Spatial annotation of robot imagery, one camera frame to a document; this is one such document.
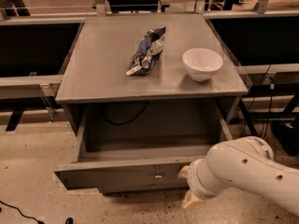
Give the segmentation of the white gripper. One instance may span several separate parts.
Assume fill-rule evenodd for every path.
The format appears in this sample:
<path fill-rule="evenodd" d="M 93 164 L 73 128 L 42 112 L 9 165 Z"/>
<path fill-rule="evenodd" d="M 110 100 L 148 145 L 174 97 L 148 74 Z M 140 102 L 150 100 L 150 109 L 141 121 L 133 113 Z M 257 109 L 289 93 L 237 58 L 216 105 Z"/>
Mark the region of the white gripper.
<path fill-rule="evenodd" d="M 218 195 L 214 190 L 216 180 L 207 168 L 206 159 L 198 159 L 189 166 L 183 166 L 178 172 L 178 178 L 187 178 L 190 188 L 181 204 L 184 209 L 194 208 Z"/>

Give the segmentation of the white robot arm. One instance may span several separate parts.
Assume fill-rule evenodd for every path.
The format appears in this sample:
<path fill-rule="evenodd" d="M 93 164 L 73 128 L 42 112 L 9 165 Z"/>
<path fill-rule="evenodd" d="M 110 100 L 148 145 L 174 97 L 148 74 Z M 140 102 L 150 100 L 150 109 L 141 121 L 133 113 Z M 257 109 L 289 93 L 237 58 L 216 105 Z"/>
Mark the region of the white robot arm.
<path fill-rule="evenodd" d="M 194 207 L 234 187 L 262 196 L 299 216 L 299 170 L 274 161 L 272 148 L 247 136 L 220 142 L 178 173 L 187 180 L 182 206 Z"/>

